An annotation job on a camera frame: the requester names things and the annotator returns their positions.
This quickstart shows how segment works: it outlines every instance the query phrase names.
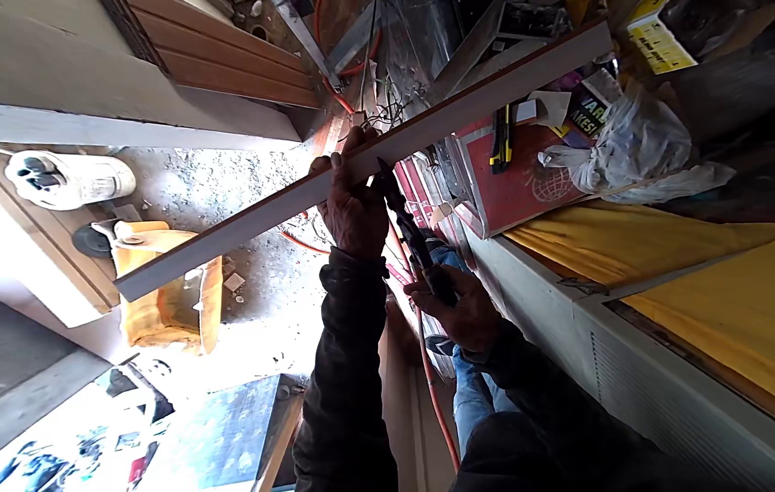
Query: orange hose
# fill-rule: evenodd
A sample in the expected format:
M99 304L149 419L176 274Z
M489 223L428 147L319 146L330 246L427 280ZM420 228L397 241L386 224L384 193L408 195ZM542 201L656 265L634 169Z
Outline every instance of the orange hose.
M313 248L312 246L309 246L305 242L302 242L302 241L296 239L294 236L291 236L290 234L288 234L288 233L286 233L284 231L281 231L281 235L284 236L284 239L287 239L288 241L293 242L297 246L302 246L303 248L306 248L306 250L314 251L314 252L320 253L322 255L328 255L330 253L329 251L324 251L324 250L319 250L318 248Z
M412 272L412 266L406 258L406 253L403 249L403 243L400 242L400 236L396 233L396 229L393 227L393 222L387 223L390 226L390 233L393 240L400 246L400 256L403 258L403 263L406 266L406 270L414 278L415 274ZM454 473L458 473L460 469L460 458L458 456L458 450L454 447L454 439L451 438L451 432L448 430L448 425L445 423L445 417L442 413L442 406L439 405L439 398L437 396L437 388L435 386L436 379L433 376L433 368L430 366L430 358L427 357L427 345L424 343L424 320L421 314L421 308L415 307L415 316L418 318L418 342L421 346L421 362L424 364L424 374L427 377L427 389L430 392L430 402L433 404L433 411L437 414L437 420L439 421L439 427L442 429L443 437L445 437L445 444L448 447L448 452L451 455L451 464L454 465Z
M333 99L335 99L337 103L341 104L342 107L345 108L345 111L347 111L349 115L353 115L354 109L351 107L350 104L348 104L348 101L346 101L341 94L336 92L336 89L332 88L332 85L330 85L330 81L327 80L327 77L325 75L321 75L321 80L324 81L324 87L327 87L327 90L330 91L330 94L332 94Z
M369 58L371 59L373 56L375 56L375 53L379 50L379 44L382 42L382 30L379 29L375 32L375 39L372 41L372 48L369 50ZM366 63L366 60L363 60L360 62L357 67L351 67L346 70L343 70L339 72L338 74L343 77L350 77L352 75L356 75L360 72L363 72L363 65Z
M451 464L454 465L454 473L457 474L460 470L460 458L458 456L458 450L454 447L454 440L451 439L451 432L448 430L448 425L445 423L445 417L443 417L442 414L442 406L439 405L436 380L433 377L433 368L430 367L430 358L427 357L427 346L424 344L424 320L422 319L421 308L415 308L415 315L418 318L418 339L421 345L421 362L424 363L424 374L427 376L427 388L430 390L430 401L433 402L433 410L437 413L439 427L442 428L445 443L448 446L448 452L451 454Z
M314 19L314 30L315 30L315 41L320 46L321 44L321 4L323 3L323 0L316 0L315 2L315 19ZM379 29L378 32L375 35L375 39L372 42L372 48L369 50L368 57L371 59L373 56L375 56L375 53L379 49L379 44L382 42L382 30ZM343 70L339 72L339 76L342 77L349 77L351 75L356 75L357 73L360 73L363 71L363 66L366 64L366 60L363 60L360 62L357 67L349 68L348 70ZM348 112L349 115L354 114L354 109L351 107L350 104L348 104L348 101L345 100L345 97L343 97L341 94L338 94L336 92L336 89L333 88L332 85L330 85L330 82L327 80L327 77L323 74L321 75L321 80L324 81L324 86L327 87L327 90L330 91L330 94L332 94L333 99L336 100L337 103L341 104L343 108L345 108L345 111Z

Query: vent grille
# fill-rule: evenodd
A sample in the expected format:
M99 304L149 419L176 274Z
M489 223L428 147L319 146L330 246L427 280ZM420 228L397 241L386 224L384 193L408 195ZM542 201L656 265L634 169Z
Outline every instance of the vent grille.
M605 333L591 333L600 403L666 453L722 480L772 490L775 463L676 382Z

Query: sneaker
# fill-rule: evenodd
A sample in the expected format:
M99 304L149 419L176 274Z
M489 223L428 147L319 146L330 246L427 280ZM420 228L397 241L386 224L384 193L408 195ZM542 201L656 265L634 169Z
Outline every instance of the sneaker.
M434 354L447 355L448 357L454 354L454 342L440 334L424 337L424 345Z

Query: concrete floor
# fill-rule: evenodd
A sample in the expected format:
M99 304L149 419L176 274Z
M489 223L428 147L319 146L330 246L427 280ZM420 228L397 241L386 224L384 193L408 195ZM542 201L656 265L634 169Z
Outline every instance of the concrete floor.
M173 229L202 232L271 195L308 172L311 148L287 152L125 148L115 154L136 174L134 204L143 220L165 220ZM147 201L151 204L142 210ZM326 255L281 236L328 250L330 235L315 208L239 245L224 256L245 279L236 292L223 289L219 341L207 356L171 356L178 377L214 390L268 374L310 374L323 327L325 292L317 274ZM146 350L165 359L164 350Z

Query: white bucket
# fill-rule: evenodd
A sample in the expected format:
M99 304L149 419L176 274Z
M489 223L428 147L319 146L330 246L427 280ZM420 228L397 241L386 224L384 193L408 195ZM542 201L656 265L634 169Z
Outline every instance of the white bucket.
M41 188L32 184L37 173L27 169L27 158L40 160L58 184ZM136 189L130 167L109 156L20 151L8 160L5 176L14 183L17 195L51 210L75 210L87 203L129 195Z

